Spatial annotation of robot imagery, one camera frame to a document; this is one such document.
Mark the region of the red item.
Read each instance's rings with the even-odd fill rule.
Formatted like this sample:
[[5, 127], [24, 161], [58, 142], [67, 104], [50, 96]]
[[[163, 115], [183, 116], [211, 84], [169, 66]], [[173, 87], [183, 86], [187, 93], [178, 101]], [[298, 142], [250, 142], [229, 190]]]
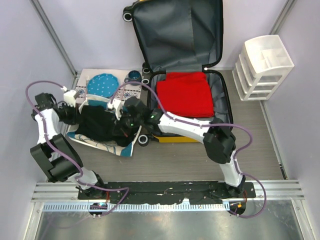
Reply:
[[187, 118], [214, 116], [214, 101], [203, 72], [170, 72], [156, 83], [156, 93], [167, 112]]

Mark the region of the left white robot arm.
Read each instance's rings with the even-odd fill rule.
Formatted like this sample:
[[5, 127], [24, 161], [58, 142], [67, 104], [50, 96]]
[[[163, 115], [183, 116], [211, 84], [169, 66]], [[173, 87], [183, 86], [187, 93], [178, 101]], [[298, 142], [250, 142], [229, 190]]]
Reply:
[[39, 137], [37, 145], [30, 153], [41, 170], [52, 183], [73, 181], [79, 191], [97, 200], [107, 192], [101, 177], [84, 167], [83, 162], [62, 133], [58, 132], [59, 122], [76, 125], [81, 120], [79, 105], [59, 105], [50, 93], [35, 96], [35, 109], [32, 118], [38, 124]]

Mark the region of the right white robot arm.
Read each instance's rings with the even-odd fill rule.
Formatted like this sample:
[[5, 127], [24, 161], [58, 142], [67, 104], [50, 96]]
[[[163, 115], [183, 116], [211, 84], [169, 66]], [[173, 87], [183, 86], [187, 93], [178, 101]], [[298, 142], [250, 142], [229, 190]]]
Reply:
[[112, 100], [107, 107], [115, 112], [121, 129], [141, 126], [152, 135], [174, 134], [202, 143], [208, 158], [219, 164], [222, 170], [226, 193], [236, 198], [244, 192], [246, 178], [236, 159], [236, 137], [229, 125], [222, 120], [215, 118], [213, 121], [201, 121], [158, 108], [150, 110], [136, 97], [131, 97], [124, 103]]

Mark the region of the black garment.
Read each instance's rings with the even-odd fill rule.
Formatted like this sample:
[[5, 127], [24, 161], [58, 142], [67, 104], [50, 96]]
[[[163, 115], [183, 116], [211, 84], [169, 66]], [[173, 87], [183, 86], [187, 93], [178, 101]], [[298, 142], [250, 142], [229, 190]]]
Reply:
[[85, 105], [80, 113], [81, 120], [76, 135], [84, 135], [91, 140], [104, 143], [114, 141], [121, 147], [128, 146], [135, 138], [139, 127], [126, 127], [116, 120], [114, 113], [102, 106]]

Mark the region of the yellow Pikachu hard suitcase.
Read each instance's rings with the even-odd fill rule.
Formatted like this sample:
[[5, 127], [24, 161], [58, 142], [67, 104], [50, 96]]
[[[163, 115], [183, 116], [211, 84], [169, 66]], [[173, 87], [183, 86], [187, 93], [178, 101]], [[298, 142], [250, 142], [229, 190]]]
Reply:
[[214, 117], [233, 123], [224, 77], [213, 70], [223, 55], [221, 0], [137, 0], [123, 9], [122, 18], [133, 25], [153, 90], [171, 72], [202, 72]]

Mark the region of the teal Doraemon towel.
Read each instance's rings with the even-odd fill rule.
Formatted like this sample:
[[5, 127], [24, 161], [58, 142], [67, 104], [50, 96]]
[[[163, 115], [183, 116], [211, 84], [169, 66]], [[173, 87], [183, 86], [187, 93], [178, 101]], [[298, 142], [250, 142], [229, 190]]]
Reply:
[[[79, 105], [78, 109], [79, 112], [81, 112], [84, 106], [102, 106], [105, 110], [107, 110], [109, 101], [109, 98], [105, 98], [94, 94], [87, 94], [85, 100]], [[129, 141], [128, 146], [122, 147], [113, 140], [107, 142], [99, 142], [92, 140], [83, 134], [76, 134], [76, 130], [78, 129], [78, 127], [78, 125], [68, 126], [66, 136], [68, 136], [71, 141], [122, 157], [132, 156], [134, 145], [138, 141], [139, 135], [142, 130], [142, 126], [139, 126], [139, 128], [133, 132], [133, 140]]]

